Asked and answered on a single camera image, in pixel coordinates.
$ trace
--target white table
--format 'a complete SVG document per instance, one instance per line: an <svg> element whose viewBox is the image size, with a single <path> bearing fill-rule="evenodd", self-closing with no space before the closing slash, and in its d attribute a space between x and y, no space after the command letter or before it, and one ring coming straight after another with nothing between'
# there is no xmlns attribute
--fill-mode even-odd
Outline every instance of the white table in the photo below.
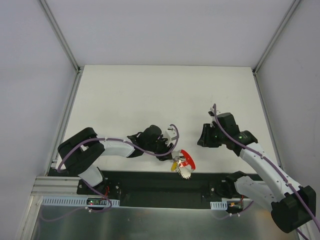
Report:
<svg viewBox="0 0 320 240"><path fill-rule="evenodd" d="M233 114L276 161L265 116L249 67L86 65L64 140L86 127L108 137L125 137L157 125L179 129L178 149L186 150L199 173L255 171L225 146L197 145L213 103ZM172 163L144 154L137 158L102 156L101 170L169 172Z"/></svg>

